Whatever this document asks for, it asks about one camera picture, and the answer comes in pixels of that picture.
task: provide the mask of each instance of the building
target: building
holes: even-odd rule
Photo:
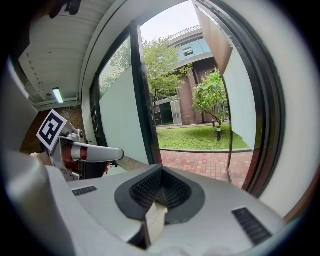
[[[194,26],[171,36],[170,46],[179,46],[179,62],[176,68],[192,63],[189,76],[182,78],[177,93],[170,98],[158,98],[155,121],[157,126],[192,125],[211,123],[212,116],[193,108],[194,88],[202,82],[207,73],[215,69],[216,61],[203,38],[201,26]]]

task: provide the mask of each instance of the frosted glass panel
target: frosted glass panel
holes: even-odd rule
[[[117,81],[123,72],[131,67],[130,36],[116,50],[99,76],[100,99]]]

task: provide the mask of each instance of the sliding glass door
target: sliding glass door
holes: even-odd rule
[[[120,148],[140,163],[161,163],[140,27],[133,22],[107,51],[92,84],[92,120],[102,146]]]

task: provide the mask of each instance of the white panel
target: white panel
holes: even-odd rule
[[[258,33],[281,79],[286,110],[283,145],[259,199],[284,217],[304,195],[320,163],[320,78],[303,39],[279,10],[266,1],[226,2]]]
[[[245,64],[233,48],[228,66],[223,74],[228,91],[232,131],[242,137],[252,149],[256,141],[256,106],[251,82]]]
[[[126,157],[149,164],[135,97],[132,67],[108,88],[100,100],[103,132],[109,147],[120,148]]]

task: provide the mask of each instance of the glass facade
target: glass facade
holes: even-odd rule
[[[197,39],[195,41],[187,42],[181,45],[179,51],[179,61],[183,61],[191,57],[210,52],[210,48],[205,39]]]

